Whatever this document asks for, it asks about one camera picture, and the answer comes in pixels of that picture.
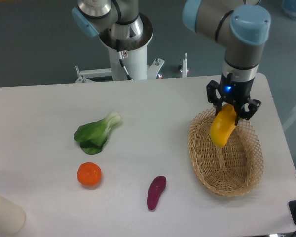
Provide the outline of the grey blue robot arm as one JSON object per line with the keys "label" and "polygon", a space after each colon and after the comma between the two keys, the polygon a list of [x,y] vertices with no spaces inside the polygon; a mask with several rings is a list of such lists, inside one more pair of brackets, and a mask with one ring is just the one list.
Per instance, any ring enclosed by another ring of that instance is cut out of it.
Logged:
{"label": "grey blue robot arm", "polygon": [[[80,29],[98,36],[109,52],[114,80],[146,80],[150,20],[136,0],[80,0],[72,9]],[[225,48],[220,82],[207,85],[207,98],[217,112],[231,104],[236,121],[249,120],[261,102],[250,97],[252,84],[269,36],[271,17],[256,0],[189,0],[182,20],[195,33]]]}

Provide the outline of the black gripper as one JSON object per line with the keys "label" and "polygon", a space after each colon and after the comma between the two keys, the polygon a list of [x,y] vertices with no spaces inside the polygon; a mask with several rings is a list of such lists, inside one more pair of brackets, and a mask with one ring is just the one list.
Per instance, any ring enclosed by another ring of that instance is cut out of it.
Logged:
{"label": "black gripper", "polygon": [[249,121],[261,106],[260,100],[250,99],[253,82],[253,79],[246,82],[231,81],[231,78],[223,74],[220,83],[210,81],[206,86],[207,99],[216,108],[215,115],[217,116],[222,109],[224,101],[230,104],[235,101],[233,103],[236,112],[235,125],[238,125],[239,120],[242,119]]}

